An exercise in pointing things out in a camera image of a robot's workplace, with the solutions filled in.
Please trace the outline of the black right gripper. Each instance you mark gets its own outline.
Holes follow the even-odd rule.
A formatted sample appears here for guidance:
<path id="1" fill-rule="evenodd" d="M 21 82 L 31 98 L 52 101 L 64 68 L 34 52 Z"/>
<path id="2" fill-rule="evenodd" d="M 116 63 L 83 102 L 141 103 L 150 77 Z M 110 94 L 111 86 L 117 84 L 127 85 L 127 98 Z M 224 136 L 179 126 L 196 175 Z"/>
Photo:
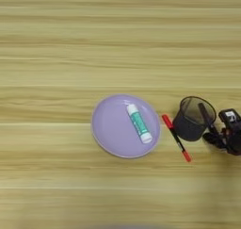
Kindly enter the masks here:
<path id="1" fill-rule="evenodd" d="M 226 124 L 224 129 L 218 130 L 214 124 L 209 126 L 211 134 L 204 134 L 204 140 L 218 149 L 225 149 L 231 155 L 241 155 L 241 126 Z"/>

